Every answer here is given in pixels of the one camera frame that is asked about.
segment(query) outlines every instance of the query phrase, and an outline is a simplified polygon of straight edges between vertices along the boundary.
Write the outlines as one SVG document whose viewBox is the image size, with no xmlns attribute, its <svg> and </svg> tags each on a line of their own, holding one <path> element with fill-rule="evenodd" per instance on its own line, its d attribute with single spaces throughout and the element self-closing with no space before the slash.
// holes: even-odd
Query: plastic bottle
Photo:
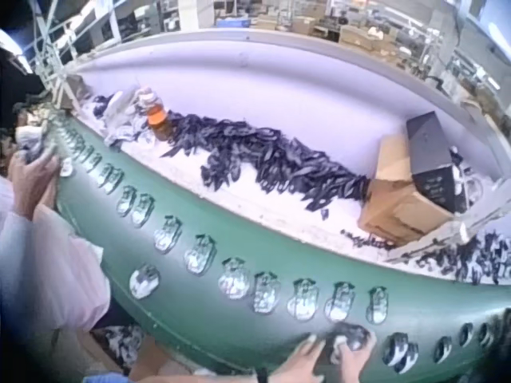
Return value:
<svg viewBox="0 0 511 383">
<path fill-rule="evenodd" d="M 154 136 L 160 141 L 166 141 L 172 136 L 172 126 L 167 120 L 163 102 L 150 88 L 143 88 L 138 93 L 141 106 L 147 113 L 149 127 L 153 130 Z"/>
</svg>

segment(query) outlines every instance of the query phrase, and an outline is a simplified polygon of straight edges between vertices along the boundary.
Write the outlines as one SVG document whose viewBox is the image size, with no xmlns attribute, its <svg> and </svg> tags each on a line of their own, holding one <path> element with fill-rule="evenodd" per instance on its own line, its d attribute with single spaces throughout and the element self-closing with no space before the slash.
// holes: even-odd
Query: black box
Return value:
<svg viewBox="0 0 511 383">
<path fill-rule="evenodd" d="M 453 160 L 436 113 L 408 120 L 406 131 L 415 187 L 427 199 L 454 213 Z"/>
</svg>

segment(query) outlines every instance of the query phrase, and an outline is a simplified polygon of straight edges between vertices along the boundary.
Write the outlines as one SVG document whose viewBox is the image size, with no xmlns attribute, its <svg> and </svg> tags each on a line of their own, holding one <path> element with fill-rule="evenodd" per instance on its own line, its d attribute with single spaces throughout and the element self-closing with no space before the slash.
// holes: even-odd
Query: conveyor belt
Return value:
<svg viewBox="0 0 511 383">
<path fill-rule="evenodd" d="M 333 340 L 337 326 L 327 319 L 325 305 L 338 282 L 355 287 L 346 321 L 378 335 L 378 345 L 362 376 L 364 383 L 442 381 L 464 373 L 485 355 L 478 331 L 483 323 L 504 313 L 509 287 L 414 276 L 297 242 L 204 201 L 124 153 L 109 150 L 81 123 L 73 120 L 70 127 L 83 137 L 85 147 L 92 145 L 102 159 L 90 173 L 75 160 L 75 173 L 61 179 L 58 206 L 62 215 L 80 235 L 104 247 L 103 267 L 120 304 L 159 341 L 192 360 L 224 373 L 261 365 L 272 369 L 309 333 Z M 60 150 L 71 153 L 62 135 L 55 136 Z M 124 173 L 109 195 L 97 186 L 97 177 L 107 163 Z M 154 210 L 140 229 L 133 226 L 131 213 L 121 218 L 116 212 L 127 185 L 135 187 L 138 196 L 149 193 L 154 198 Z M 182 233 L 175 247 L 163 255 L 154 246 L 153 233 L 163 227 L 166 215 L 182 222 Z M 216 242 L 216 256 L 202 276 L 188 272 L 183 259 L 196 235 L 210 235 Z M 231 300 L 220 291 L 219 278 L 223 261 L 235 257 L 245 262 L 251 289 L 245 298 Z M 129 291 L 129 279 L 143 263 L 158 269 L 160 285 L 147 298 L 136 300 Z M 252 309 L 254 275 L 262 271 L 275 274 L 280 284 L 279 301 L 270 314 Z M 306 322 L 293 318 L 287 309 L 295 292 L 293 284 L 301 278 L 315 281 L 319 289 L 317 310 Z M 388 315 L 382 324 L 371 325 L 366 309 L 369 292 L 376 286 L 388 291 Z M 462 348 L 458 339 L 465 323 L 473 323 L 474 336 Z M 385 340 L 397 332 L 406 333 L 419 349 L 417 363 L 403 375 L 382 362 Z M 435 364 L 435 348 L 442 337 L 451 337 L 453 348 L 441 364 Z M 317 370 L 334 382 L 336 367 L 329 360 L 330 355 L 322 356 Z"/>
</svg>

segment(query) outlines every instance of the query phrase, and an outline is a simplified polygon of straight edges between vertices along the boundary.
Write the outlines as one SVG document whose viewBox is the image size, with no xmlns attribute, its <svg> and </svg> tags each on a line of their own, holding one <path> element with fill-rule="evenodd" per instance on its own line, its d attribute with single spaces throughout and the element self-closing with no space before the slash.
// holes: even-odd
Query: wristwatch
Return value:
<svg viewBox="0 0 511 383">
<path fill-rule="evenodd" d="M 257 376 L 257 383 L 268 383 L 268 371 L 264 367 L 255 369 L 255 375 Z"/>
</svg>

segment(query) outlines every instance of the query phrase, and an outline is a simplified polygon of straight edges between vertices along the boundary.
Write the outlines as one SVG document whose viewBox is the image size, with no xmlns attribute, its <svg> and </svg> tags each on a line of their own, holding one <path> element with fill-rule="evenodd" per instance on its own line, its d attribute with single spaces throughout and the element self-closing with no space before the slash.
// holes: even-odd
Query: hand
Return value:
<svg viewBox="0 0 511 383">
<path fill-rule="evenodd" d="M 351 351 L 346 343 L 339 346 L 341 352 L 341 377 L 343 383 L 358 383 L 362 372 L 374 346 L 376 345 L 376 334 L 370 332 L 366 345 L 358 351 Z"/>
<path fill-rule="evenodd" d="M 270 377 L 269 383 L 321 383 L 324 376 L 316 377 L 312 370 L 318 360 L 325 341 L 315 344 L 311 335 L 296 347 L 293 354 Z"/>
<path fill-rule="evenodd" d="M 53 155 L 54 147 L 47 148 L 32 164 L 26 164 L 22 152 L 17 152 L 10 162 L 9 179 L 13 183 L 14 212 L 32 220 L 38 205 L 52 177 L 57 174 L 60 164 Z"/>
</svg>

